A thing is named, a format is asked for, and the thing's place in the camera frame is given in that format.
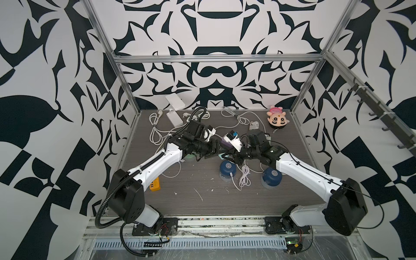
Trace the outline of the blue cordless grinder front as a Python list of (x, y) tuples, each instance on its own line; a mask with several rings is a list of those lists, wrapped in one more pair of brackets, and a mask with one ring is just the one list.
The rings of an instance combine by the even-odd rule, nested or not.
[(266, 189), (274, 189), (278, 187), (282, 181), (283, 174), (271, 167), (264, 170), (261, 183)]

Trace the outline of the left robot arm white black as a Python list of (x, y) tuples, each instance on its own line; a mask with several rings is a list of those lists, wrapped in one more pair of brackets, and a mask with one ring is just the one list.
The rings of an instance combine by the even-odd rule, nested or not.
[(191, 120), (178, 132), (167, 137), (163, 149), (142, 164), (113, 174), (106, 198), (100, 205), (95, 226), (107, 228), (117, 222), (139, 223), (153, 230), (159, 228), (162, 214), (145, 203), (145, 191), (169, 167), (189, 154), (215, 156), (221, 149), (216, 129)]

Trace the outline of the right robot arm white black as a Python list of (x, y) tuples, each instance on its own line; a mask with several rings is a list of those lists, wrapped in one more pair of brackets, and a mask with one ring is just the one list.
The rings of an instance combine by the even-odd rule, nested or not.
[(333, 177), (306, 164), (295, 157), (283, 144), (268, 140), (260, 130), (244, 135), (246, 143), (235, 131), (230, 131), (224, 140), (233, 146), (228, 152), (238, 165), (249, 159), (286, 174), (312, 190), (322, 199), (322, 204), (293, 205), (284, 217), (296, 226), (329, 226), (337, 233), (349, 236), (366, 216), (368, 209), (360, 185), (348, 178)]

